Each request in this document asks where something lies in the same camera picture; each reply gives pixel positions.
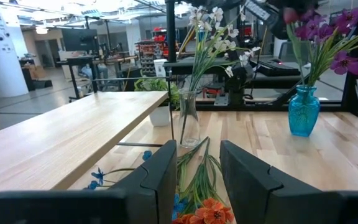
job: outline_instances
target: gray floor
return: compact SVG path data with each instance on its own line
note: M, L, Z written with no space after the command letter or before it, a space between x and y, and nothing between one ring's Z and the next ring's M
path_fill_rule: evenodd
M53 87L35 90L24 96L13 98L0 98L0 128L6 128L14 124L30 119L39 114L48 112L68 103L68 97L74 96L71 82L67 82L60 68L47 69L47 77L53 83ZM342 89L346 76L336 75L327 71L322 75L321 81L335 88L317 82L316 96L329 100L341 100ZM277 97L285 90L254 90L255 98Z

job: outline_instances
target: potted plant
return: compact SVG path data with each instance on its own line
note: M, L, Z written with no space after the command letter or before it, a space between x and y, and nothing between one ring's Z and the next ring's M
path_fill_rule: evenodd
M349 54L358 48L358 35L353 35L358 22L358 8L343 10L335 24L329 25L325 16L315 16L313 11L302 16L301 21L287 24L287 32L293 43L293 51L299 65L302 65L301 40L307 41L311 70L309 79L297 86L298 93L291 99L288 120L291 133L309 136L317 122L320 103L313 96L318 78L329 68L338 75L351 72L358 76L358 58Z
M168 91L168 84L164 79L139 79L135 82L135 91ZM179 92L175 84L171 84L171 104L179 108ZM150 114L150 121L154 127L170 124L169 100L165 100Z

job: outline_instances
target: computer monitor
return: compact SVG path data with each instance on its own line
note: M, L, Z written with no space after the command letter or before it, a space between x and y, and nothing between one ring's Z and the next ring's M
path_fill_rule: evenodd
M66 51L98 51L98 33L95 29L62 29Z

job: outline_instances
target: butcher block table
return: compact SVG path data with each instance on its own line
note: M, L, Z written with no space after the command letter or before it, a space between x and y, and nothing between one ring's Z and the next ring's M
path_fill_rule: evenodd
M0 131L0 191L68 189L168 98L95 93Z

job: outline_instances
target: ceiling light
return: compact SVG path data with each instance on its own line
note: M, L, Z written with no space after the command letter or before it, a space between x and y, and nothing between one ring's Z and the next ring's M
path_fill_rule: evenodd
M37 27L37 28L35 28L35 31L37 34L47 34L48 33L48 29L45 27Z

